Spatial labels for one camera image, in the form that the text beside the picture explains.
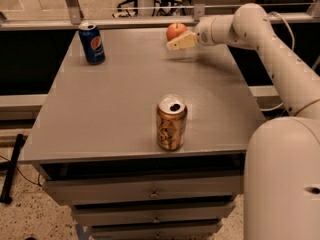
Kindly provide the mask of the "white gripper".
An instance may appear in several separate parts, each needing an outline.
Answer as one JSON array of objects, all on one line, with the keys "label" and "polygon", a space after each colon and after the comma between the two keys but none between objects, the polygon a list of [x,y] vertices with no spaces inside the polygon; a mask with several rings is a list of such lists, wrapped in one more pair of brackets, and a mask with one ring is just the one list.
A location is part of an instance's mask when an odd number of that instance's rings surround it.
[{"label": "white gripper", "polygon": [[166,44],[168,50],[177,51],[194,47],[197,41],[204,46],[214,46],[212,37],[212,27],[215,21],[214,17],[202,17],[195,27],[195,33],[186,31],[176,38],[173,38]]}]

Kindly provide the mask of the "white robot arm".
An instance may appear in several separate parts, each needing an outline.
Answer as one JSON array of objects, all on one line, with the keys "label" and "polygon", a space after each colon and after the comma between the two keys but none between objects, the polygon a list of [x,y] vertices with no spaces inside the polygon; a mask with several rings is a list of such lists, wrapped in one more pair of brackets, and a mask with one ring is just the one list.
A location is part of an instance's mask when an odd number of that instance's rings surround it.
[{"label": "white robot arm", "polygon": [[320,240],[320,78],[253,3],[203,17],[170,50],[227,44],[254,50],[288,112],[252,135],[244,166],[244,240]]}]

